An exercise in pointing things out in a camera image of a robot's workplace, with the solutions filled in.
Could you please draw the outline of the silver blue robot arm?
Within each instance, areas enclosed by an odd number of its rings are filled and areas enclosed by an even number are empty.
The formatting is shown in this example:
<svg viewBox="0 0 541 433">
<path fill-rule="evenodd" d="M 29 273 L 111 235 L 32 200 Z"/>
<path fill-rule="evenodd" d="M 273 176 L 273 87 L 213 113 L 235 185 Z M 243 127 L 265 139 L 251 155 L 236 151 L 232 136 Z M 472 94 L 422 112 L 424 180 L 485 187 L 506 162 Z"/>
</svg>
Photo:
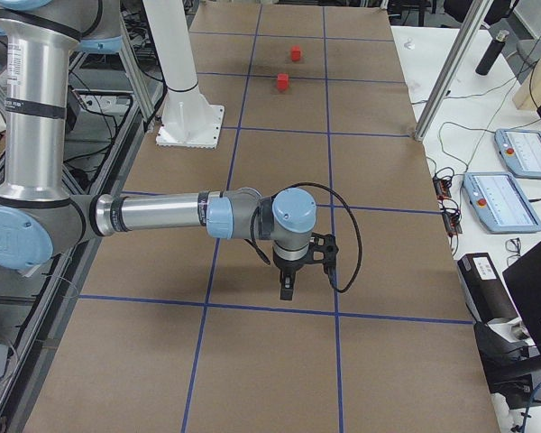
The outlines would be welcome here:
<svg viewBox="0 0 541 433">
<path fill-rule="evenodd" d="M 250 188 L 127 198 L 71 195 L 62 187 L 69 57 L 120 50 L 118 2 L 0 1 L 0 26 L 8 40 L 0 266 L 29 270 L 116 233 L 203 226 L 214 238 L 272 241 L 280 296 L 292 298 L 297 271 L 318 248 L 316 203 L 303 189 L 270 198 Z"/>
</svg>

